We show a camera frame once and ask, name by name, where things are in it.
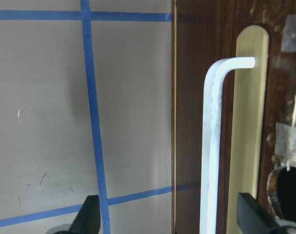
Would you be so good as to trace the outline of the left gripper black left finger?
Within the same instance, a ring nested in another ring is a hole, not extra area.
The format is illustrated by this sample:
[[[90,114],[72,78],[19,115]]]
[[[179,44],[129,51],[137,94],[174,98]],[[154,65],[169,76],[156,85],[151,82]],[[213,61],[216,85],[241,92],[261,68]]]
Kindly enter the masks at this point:
[[[71,234],[98,234],[100,231],[100,221],[99,196],[87,196],[70,226],[69,232]]]

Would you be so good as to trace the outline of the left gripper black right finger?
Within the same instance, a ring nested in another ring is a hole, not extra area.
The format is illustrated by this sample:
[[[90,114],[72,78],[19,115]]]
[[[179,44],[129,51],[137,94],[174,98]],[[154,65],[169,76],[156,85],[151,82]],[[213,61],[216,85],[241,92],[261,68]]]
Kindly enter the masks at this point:
[[[279,225],[249,194],[238,193],[237,223],[243,234],[276,234]]]

